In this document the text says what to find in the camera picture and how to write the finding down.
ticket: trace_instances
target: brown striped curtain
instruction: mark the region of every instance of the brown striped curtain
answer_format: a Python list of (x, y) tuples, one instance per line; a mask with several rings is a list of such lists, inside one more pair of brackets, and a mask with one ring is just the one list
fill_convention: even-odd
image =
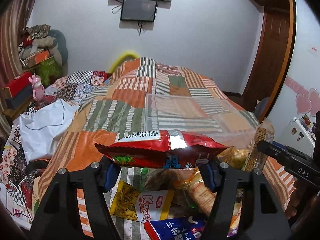
[[(0, 88), (22, 72), (18, 45), (20, 29), (25, 28), (35, 0), (14, 0), (0, 18)], [(0, 113), (6, 107), (4, 98), (0, 99)], [(0, 114), (0, 137), (9, 136), (11, 128), (3, 114)]]

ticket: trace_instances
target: blue snack package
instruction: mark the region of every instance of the blue snack package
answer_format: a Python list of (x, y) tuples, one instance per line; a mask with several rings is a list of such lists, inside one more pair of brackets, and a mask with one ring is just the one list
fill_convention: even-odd
[(195, 240), (201, 237), (206, 220), (200, 216), (145, 222), (144, 228), (152, 240)]

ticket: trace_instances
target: kaka snack bag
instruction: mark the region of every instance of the kaka snack bag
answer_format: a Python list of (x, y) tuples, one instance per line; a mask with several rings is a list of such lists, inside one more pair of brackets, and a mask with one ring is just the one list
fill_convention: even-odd
[(97, 150), (126, 167), (183, 169), (212, 160), (227, 147), (210, 137), (179, 130), (132, 133)]

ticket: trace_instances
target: orange box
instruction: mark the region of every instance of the orange box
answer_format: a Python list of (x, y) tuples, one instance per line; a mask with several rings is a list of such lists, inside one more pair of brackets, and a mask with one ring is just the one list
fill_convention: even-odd
[(34, 57), (29, 59), (28, 62), (28, 67), (33, 67), (34, 65), (39, 64), (40, 62), (46, 60), (47, 58), (50, 57), (50, 53), (48, 50), (45, 50), (41, 53), (36, 54)]

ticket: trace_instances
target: pink rabbit figurine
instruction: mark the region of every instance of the pink rabbit figurine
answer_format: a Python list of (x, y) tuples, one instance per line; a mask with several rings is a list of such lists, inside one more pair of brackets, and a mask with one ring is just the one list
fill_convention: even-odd
[(41, 84), (41, 77), (32, 75), (32, 78), (29, 78), (29, 81), (33, 88), (33, 99), (36, 101), (37, 105), (40, 105), (44, 95), (44, 87)]

